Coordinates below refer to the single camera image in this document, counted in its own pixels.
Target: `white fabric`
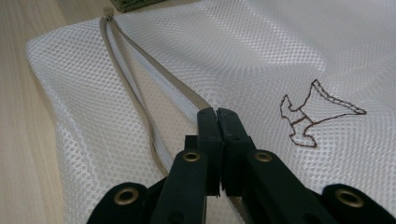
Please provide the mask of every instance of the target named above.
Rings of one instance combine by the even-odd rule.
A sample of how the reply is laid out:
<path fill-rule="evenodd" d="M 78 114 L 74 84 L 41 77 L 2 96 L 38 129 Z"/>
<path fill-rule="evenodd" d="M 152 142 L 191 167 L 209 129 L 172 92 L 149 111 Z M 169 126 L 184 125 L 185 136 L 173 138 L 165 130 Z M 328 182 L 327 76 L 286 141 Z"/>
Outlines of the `white fabric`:
<path fill-rule="evenodd" d="M 395 9 L 393 1 L 204 1 L 116 20 L 211 105 L 237 112 L 256 146 L 307 187 L 347 184 L 395 215 Z"/>
<path fill-rule="evenodd" d="M 256 146 L 274 151 L 308 188 L 348 184 L 395 216 L 395 9 L 393 1 L 203 1 L 115 20 L 211 105 L 238 113 Z M 122 86 L 99 20 L 40 36 L 27 53 L 58 118 L 66 223 L 85 222 L 120 182 L 150 186 L 163 177 L 148 121 Z M 142 92 L 149 98 L 149 88 Z M 166 108 L 158 126 L 174 156 L 182 149 L 174 134 L 193 124 Z M 182 127 L 167 131 L 169 118 Z M 210 210 L 213 222 L 236 221 Z"/>

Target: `zipper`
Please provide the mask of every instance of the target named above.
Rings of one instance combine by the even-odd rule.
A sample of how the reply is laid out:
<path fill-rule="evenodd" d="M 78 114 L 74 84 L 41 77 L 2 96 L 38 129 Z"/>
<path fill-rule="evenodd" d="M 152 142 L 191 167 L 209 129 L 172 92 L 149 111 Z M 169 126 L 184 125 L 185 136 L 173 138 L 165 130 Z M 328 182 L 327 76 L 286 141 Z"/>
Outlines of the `zipper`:
<path fill-rule="evenodd" d="M 139 107 L 139 110 L 142 112 L 144 117 L 147 118 L 150 142 L 152 143 L 151 152 L 153 159 L 156 161 L 163 174 L 167 175 L 172 166 L 173 159 L 155 127 L 153 118 L 145 106 L 145 102 L 141 96 L 141 91 L 136 84 L 134 74 L 131 73 L 126 66 L 126 62 L 119 51 L 114 34 L 120 34 L 131 45 L 131 47 L 140 54 L 139 56 L 141 56 L 143 60 L 147 61 L 155 70 L 158 71 L 160 74 L 160 81 L 163 83 L 166 82 L 165 86 L 171 87 L 168 88 L 171 90 L 171 94 L 168 95 L 176 96 L 177 98 L 177 101 L 173 101 L 173 103 L 186 115 L 187 118 L 190 119 L 190 121 L 196 123 L 197 112 L 201 109 L 210 107 L 210 105 L 200 95 L 181 82 L 159 62 L 140 48 L 133 40 L 125 35 L 117 25 L 117 22 L 113 19 L 113 16 L 113 9 L 111 7 L 104 8 L 104 17 L 100 20 L 102 38 L 105 42 L 111 61 L 113 62 L 117 73 L 120 75 L 123 86 L 128 91 L 131 99 L 138 102 L 137 107 Z"/>
<path fill-rule="evenodd" d="M 134 102 L 137 102 L 137 104 L 135 104 L 136 108 L 139 110 L 140 114 L 143 115 L 144 118 L 146 118 L 148 122 L 148 135 L 150 141 L 151 155 L 154 161 L 156 162 L 158 168 L 163 173 L 163 175 L 168 175 L 170 168 L 172 166 L 172 157 L 170 156 L 169 152 L 165 149 L 165 146 L 163 144 L 160 135 L 156 132 L 155 127 L 153 126 L 153 119 L 149 115 L 147 109 L 145 108 L 138 89 L 136 88 L 136 86 L 133 86 L 133 84 L 131 85 L 128 79 L 126 78 L 124 74 L 125 70 L 121 68 L 119 61 L 117 60 L 117 56 L 113 50 L 108 33 L 109 26 L 113 24 L 113 9 L 111 7 L 105 8 L 104 12 L 105 12 L 104 13 L 105 16 L 100 20 L 99 26 L 107 52 L 110 56 L 111 61 L 114 64 L 114 68 L 116 69 L 116 72 L 120 75 L 120 80 L 125 90 L 128 92 L 130 98 Z"/>

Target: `clip jaw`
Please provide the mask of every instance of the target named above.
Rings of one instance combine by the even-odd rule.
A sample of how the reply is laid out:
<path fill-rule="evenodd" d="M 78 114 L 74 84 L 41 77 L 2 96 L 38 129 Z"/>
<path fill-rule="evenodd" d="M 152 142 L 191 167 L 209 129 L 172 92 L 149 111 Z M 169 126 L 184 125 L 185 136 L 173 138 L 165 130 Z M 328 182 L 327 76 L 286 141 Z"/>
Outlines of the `clip jaw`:
<path fill-rule="evenodd" d="M 357 189 L 307 189 L 274 153 L 258 150 L 238 115 L 201 110 L 169 176 L 154 186 L 124 183 L 93 210 L 92 223 L 205 223 L 206 196 L 241 197 L 247 223 L 392 223 L 396 219 Z"/>

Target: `brown stitching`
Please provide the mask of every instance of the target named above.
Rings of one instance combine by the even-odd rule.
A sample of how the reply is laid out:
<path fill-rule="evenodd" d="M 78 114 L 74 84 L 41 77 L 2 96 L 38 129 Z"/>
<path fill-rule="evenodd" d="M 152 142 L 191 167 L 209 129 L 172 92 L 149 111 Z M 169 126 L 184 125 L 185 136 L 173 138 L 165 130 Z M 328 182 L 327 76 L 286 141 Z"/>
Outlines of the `brown stitching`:
<path fill-rule="evenodd" d="M 307 104 L 308 100 L 311 97 L 312 91 L 314 89 L 326 101 L 328 101 L 328 102 L 330 102 L 332 104 L 335 104 L 335 105 L 343 106 L 346 109 L 350 110 L 351 112 L 350 113 L 340 114 L 340 115 L 334 115 L 333 117 L 329 117 L 329 118 L 321 119 L 321 120 L 317 120 L 317 121 L 312 120 L 311 118 L 309 118 L 308 115 L 305 114 L 305 112 L 302 110 L 302 108 Z M 289 111 L 284 110 L 284 105 L 285 104 L 287 104 L 286 106 L 287 106 Z M 289 96 L 286 94 L 283 97 L 282 101 L 280 102 L 280 115 L 281 115 L 282 119 L 287 119 L 288 120 L 290 127 L 293 129 L 293 133 L 289 135 L 289 138 L 296 146 L 299 146 L 299 147 L 312 147 L 312 148 L 318 147 L 318 143 L 315 140 L 314 136 L 312 136 L 310 134 L 307 134 L 307 132 L 308 132 L 308 130 L 311 127 L 313 127 L 315 125 L 318 125 L 321 122 L 324 122 L 324 121 L 330 120 L 330 119 L 338 119 L 338 118 L 341 118 L 341 117 L 347 116 L 347 115 L 365 115 L 365 114 L 367 114 L 367 112 L 365 110 L 360 109 L 360 108 L 358 108 L 357 106 L 355 106 L 355 105 L 353 105 L 351 103 L 348 103 L 348 102 L 342 101 L 340 99 L 337 99 L 337 98 L 335 98 L 333 96 L 330 96 L 330 94 L 327 93 L 323 89 L 323 87 L 320 85 L 320 83 L 318 82 L 317 79 L 315 79 L 311 83 L 311 88 L 309 90 L 309 93 L 308 93 L 307 97 L 304 100 L 304 103 L 302 105 L 300 105 L 299 107 L 297 107 L 296 109 L 292 109 L 291 107 L 292 107 L 292 103 L 290 101 Z M 294 116 L 295 119 L 291 119 L 290 117 L 288 117 L 288 114 L 290 116 Z M 306 127 L 304 128 L 304 131 L 302 133 L 299 133 L 299 135 L 301 137 L 305 138 L 305 139 L 309 139 L 311 141 L 310 145 L 299 143 L 294 138 L 294 136 L 297 135 L 296 126 L 303 124 L 304 121 L 308 122 L 310 124 L 306 125 Z"/>

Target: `white mesh fabric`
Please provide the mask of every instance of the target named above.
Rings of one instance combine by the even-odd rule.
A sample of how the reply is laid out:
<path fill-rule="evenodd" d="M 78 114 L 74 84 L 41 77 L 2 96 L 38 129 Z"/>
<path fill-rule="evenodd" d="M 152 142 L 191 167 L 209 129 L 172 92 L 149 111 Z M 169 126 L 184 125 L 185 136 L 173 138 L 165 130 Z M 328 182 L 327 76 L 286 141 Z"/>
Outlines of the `white mesh fabric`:
<path fill-rule="evenodd" d="M 116 20 L 211 105 L 238 113 L 256 146 L 274 151 L 307 187 L 348 184 L 396 215 L 395 9 L 391 1 L 203 1 Z M 120 182 L 150 186 L 162 177 L 147 120 L 98 26 L 83 22 L 28 44 L 58 118 L 66 223 L 85 222 Z M 146 77 L 139 85 L 147 86 L 151 114 L 172 118 L 174 108 L 157 111 L 171 102 L 159 101 L 166 94 Z M 192 132 L 170 119 L 157 125 L 172 155 L 182 141 L 174 134 Z M 213 222 L 231 222 L 223 222 L 230 213 L 210 206 Z"/>
<path fill-rule="evenodd" d="M 307 187 L 348 184 L 395 215 L 395 9 L 392 1 L 203 1 L 116 20 L 210 104 L 237 112 L 257 147 Z M 315 80 L 325 93 L 309 95 Z M 306 116 L 300 122 L 282 117 L 286 95 L 290 113 Z"/>
<path fill-rule="evenodd" d="M 145 117 L 110 61 L 99 20 L 34 39 L 27 51 L 58 119 L 65 223 L 85 223 L 117 184 L 149 187 L 163 178 L 150 153 Z"/>

